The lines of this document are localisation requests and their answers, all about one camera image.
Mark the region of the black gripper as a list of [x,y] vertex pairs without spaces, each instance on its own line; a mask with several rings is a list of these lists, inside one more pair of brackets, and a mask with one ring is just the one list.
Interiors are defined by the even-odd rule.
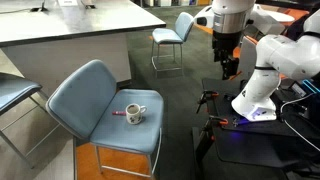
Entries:
[[[239,45],[243,32],[220,33],[213,31],[212,48],[214,50],[214,61],[222,65],[222,79],[227,80],[230,76],[231,63],[228,62],[233,55],[233,50]],[[238,72],[239,58],[232,61],[232,75]]]

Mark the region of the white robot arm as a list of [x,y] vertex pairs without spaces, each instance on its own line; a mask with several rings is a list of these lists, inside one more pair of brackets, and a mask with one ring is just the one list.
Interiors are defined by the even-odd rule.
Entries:
[[[266,27],[268,15],[256,0],[213,0],[194,19],[213,30],[214,49],[230,54],[249,21]],[[281,75],[293,80],[317,78],[320,72],[320,10],[303,23],[300,37],[292,40],[281,34],[267,34],[256,45],[256,61],[249,81],[232,100],[235,112],[251,122],[277,118],[271,95]]]

